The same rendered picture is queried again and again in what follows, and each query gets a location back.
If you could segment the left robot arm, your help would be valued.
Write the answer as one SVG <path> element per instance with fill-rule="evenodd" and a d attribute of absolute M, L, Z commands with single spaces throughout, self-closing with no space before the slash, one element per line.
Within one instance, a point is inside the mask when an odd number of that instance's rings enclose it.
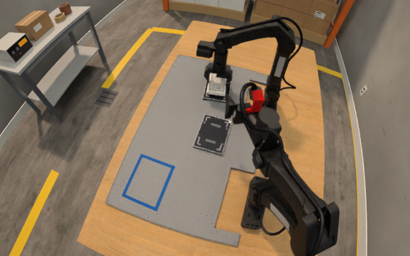
<path fill-rule="evenodd" d="M 256 126 L 274 129 L 280 134 L 282 127 L 279 120 L 280 116 L 275 110 L 263 108 L 258 114 Z M 332 202 L 327 205 L 319 198 L 297 173 L 284 151 L 287 163 L 304 186 L 292 176 L 283 164 L 278 139 L 274 134 L 252 128 L 248 134 L 255 147 L 253 164 L 265 178 L 252 178 L 243 227 L 261 229 L 265 212 L 263 207 L 266 207 L 288 231 L 294 256 L 310 256 L 320 221 L 316 212 L 320 209 L 325 218 L 322 239 L 315 255 L 336 245 L 340 218 L 337 204 Z"/>

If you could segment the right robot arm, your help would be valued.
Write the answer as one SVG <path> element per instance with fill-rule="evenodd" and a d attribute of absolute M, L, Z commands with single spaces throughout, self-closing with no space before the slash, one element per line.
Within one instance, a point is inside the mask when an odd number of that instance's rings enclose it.
<path fill-rule="evenodd" d="M 296 47 L 294 31 L 284 20 L 268 21 L 233 31 L 219 31 L 215 41 L 199 41 L 196 56 L 209 59 L 214 57 L 215 62 L 222 64 L 227 61 L 228 49 L 261 38 L 276 38 L 278 43 L 273 66 L 267 78 L 268 86 L 264 91 L 264 98 L 268 100 L 267 106 L 276 111 L 283 73 Z"/>

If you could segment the blue tape outline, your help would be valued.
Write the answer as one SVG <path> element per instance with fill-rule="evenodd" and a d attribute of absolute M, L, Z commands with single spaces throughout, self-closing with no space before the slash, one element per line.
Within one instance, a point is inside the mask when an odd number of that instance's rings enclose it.
<path fill-rule="evenodd" d="M 142 157 L 143 157 L 143 158 L 146 158 L 146 159 L 149 159 L 150 161 L 154 161 L 154 162 L 156 162 L 156 163 L 158 163 L 158 164 L 161 164 L 161 165 L 164 165 L 164 166 L 167 166 L 167 167 L 171 168 L 171 170 L 170 170 L 170 172 L 169 172 L 169 175 L 168 175 L 168 177 L 167 177 L 167 180 L 166 180 L 166 182 L 165 182 L 165 184 L 164 184 L 164 187 L 163 187 L 163 189 L 162 189 L 162 192 L 161 192 L 161 194 L 160 194 L 160 196 L 159 196 L 159 199 L 158 199 L 157 204 L 156 204 L 155 207 L 153 207 L 153 206 L 151 206 L 151 205 L 148 205 L 148 204 L 146 204 L 146 203 L 143 203 L 142 201 L 139 201 L 139 200 L 137 200 L 137 199 L 135 199 L 135 198 L 133 198 L 133 197 L 130 197 L 130 196 L 126 195 L 126 192 L 127 192 L 128 188 L 129 188 L 130 183 L 131 183 L 131 181 L 132 181 L 132 179 L 133 179 L 133 177 L 134 177 L 134 174 L 135 174 L 135 172 L 136 172 L 136 170 L 137 170 L 137 168 L 138 168 L 138 166 L 139 166 L 139 164 L 140 164 L 140 162 L 141 162 L 141 160 L 142 160 Z M 159 204 L 161 203 L 161 200 L 162 200 L 162 198 L 163 198 L 164 192 L 166 191 L 166 188 L 167 188 L 167 185 L 168 185 L 168 183 L 169 183 L 169 180 L 170 180 L 170 178 L 171 178 L 171 176 L 172 176 L 172 174 L 173 174 L 174 168 L 175 168 L 175 166 L 172 166 L 171 164 L 167 164 L 167 163 L 164 163 L 163 161 L 159 161 L 159 160 L 157 160 L 157 159 L 153 159 L 152 157 L 149 157 L 149 156 L 146 156 L 146 155 L 144 155 L 144 154 L 141 154 L 140 157 L 139 157 L 139 159 L 138 159 L 138 161 L 137 161 L 137 163 L 136 163 L 136 165 L 135 165 L 135 168 L 134 168 L 134 170 L 133 170 L 133 172 L 132 172 L 132 174 L 131 174 L 131 176 L 130 176 L 130 179 L 129 179 L 129 181 L 127 182 L 127 185 L 126 185 L 126 187 L 125 187 L 125 189 L 124 189 L 124 191 L 123 191 L 123 193 L 122 193 L 122 196 L 125 197 L 125 198 L 127 198 L 127 199 L 130 199 L 131 201 L 134 201 L 135 203 L 138 203 L 138 204 L 140 204 L 140 205 L 142 205 L 142 206 L 145 206 L 145 207 L 147 207 L 147 208 L 150 208 L 150 209 L 152 209 L 152 210 L 157 211 L 157 210 L 158 210 L 158 207 L 159 207 Z"/>

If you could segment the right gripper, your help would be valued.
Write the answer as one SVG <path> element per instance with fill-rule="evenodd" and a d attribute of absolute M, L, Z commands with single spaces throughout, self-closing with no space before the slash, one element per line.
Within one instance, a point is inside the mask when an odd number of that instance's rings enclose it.
<path fill-rule="evenodd" d="M 226 62 L 220 64 L 214 61 L 214 66 L 213 66 L 213 63 L 209 63 L 209 65 L 206 65 L 206 68 L 204 71 L 204 77 L 207 79 L 208 83 L 209 83 L 210 73 L 216 74 L 217 78 L 225 78 L 226 80 L 228 80 L 226 81 L 226 86 L 229 82 L 232 81 L 233 71 L 231 70 L 231 66 L 227 65 Z"/>

